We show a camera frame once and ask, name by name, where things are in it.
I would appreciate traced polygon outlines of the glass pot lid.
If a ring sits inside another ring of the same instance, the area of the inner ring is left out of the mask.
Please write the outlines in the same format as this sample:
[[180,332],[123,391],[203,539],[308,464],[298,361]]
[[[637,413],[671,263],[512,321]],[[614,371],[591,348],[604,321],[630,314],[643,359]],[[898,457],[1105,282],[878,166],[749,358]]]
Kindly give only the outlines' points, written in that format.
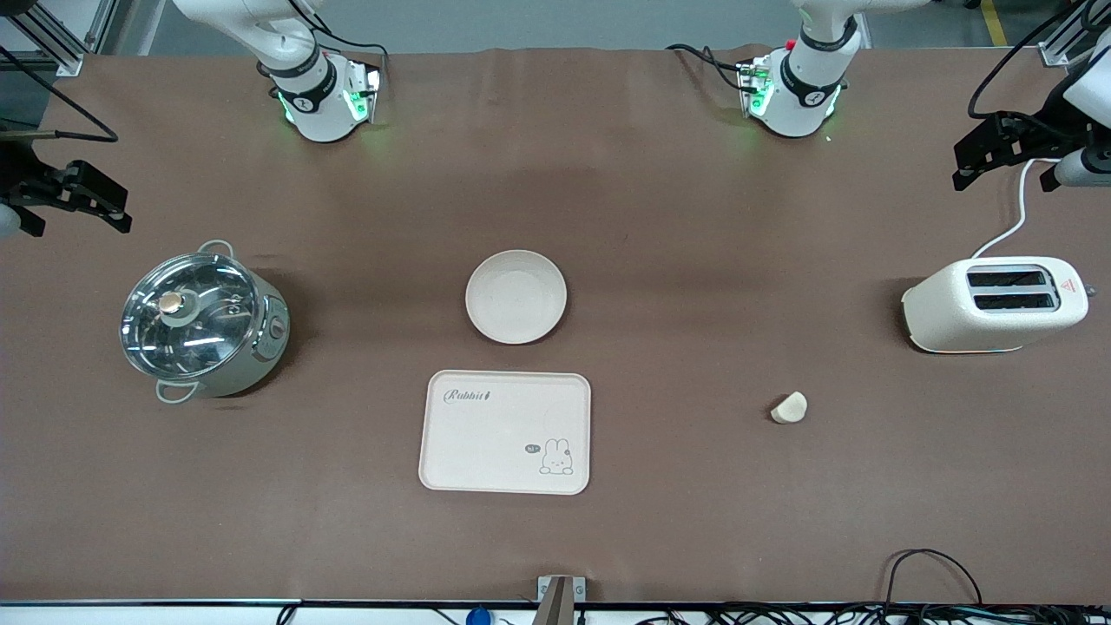
[[201,249],[166,260],[124,301],[123,355],[154,379],[203,376],[246,345],[258,298],[256,279],[230,254]]

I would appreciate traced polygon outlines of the cream two-slot toaster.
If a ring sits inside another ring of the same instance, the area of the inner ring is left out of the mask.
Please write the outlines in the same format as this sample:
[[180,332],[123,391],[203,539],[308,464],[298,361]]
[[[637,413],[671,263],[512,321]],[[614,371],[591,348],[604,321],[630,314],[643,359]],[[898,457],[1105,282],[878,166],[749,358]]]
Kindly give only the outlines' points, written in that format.
[[905,290],[901,304],[921,351],[1005,353],[1078,325],[1088,289],[1059,258],[970,258]]

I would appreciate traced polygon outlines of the cream round plate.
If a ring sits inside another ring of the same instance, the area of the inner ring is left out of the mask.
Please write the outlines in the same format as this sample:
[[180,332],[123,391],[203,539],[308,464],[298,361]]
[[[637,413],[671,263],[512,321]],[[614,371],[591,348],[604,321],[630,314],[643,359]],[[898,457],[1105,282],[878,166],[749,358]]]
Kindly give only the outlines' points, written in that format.
[[556,262],[523,249],[481,262],[464,292],[472,325],[504,345],[527,345],[549,335],[563,320],[568,301],[567,281]]

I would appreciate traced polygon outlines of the cream rabbit print tray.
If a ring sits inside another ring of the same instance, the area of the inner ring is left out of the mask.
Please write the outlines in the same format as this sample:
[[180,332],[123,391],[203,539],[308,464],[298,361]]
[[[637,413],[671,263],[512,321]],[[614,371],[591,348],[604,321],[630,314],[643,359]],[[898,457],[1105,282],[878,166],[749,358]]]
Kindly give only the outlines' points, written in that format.
[[429,490],[578,495],[590,480],[591,407],[579,373],[437,372],[419,478]]

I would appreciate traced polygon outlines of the aluminium frame profile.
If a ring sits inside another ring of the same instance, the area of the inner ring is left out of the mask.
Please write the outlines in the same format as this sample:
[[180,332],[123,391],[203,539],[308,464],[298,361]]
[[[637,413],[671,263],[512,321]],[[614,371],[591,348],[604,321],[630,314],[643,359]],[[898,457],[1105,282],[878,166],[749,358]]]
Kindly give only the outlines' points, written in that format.
[[1111,0],[1068,0],[1065,16],[1051,31],[1038,36],[1043,65],[1063,67],[1084,59],[1107,28],[1111,28]]
[[0,0],[0,47],[20,63],[79,75],[100,52],[120,0]]

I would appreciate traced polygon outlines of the brown table mat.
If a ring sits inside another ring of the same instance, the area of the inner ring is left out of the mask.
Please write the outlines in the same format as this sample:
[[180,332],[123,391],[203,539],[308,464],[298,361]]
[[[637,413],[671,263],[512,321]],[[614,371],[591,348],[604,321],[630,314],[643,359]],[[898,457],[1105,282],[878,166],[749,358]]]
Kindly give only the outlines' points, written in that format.
[[[1011,222],[1015,170],[950,181],[995,57],[865,51],[825,132],[780,140],[674,53],[394,56],[381,127],[336,145],[249,59],[88,59],[63,90],[119,142],[39,153],[114,177],[134,229],[47,210],[0,242],[0,597],[869,601],[940,550],[988,602],[1111,602],[1111,190],[1033,188],[997,246],[1095,286],[1075,327],[960,359],[901,324]],[[286,298],[286,353],[167,405],[122,308],[214,239]],[[516,249],[569,289],[527,345],[464,304]],[[587,379],[588,487],[424,487],[440,371]]]

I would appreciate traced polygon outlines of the steel pot with glass lid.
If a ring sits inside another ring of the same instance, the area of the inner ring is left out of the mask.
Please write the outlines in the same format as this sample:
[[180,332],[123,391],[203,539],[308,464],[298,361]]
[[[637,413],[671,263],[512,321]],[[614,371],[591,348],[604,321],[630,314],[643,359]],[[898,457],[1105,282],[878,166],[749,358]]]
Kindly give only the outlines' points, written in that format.
[[201,249],[230,254],[256,279],[259,288],[256,327],[246,345],[236,353],[230,363],[219,365],[213,372],[203,376],[167,381],[143,373],[154,380],[156,399],[167,405],[183,404],[191,399],[233,396],[254,387],[282,359],[291,333],[291,316],[286,298],[269,281],[243,265],[230,242],[214,239],[199,246],[197,252]]

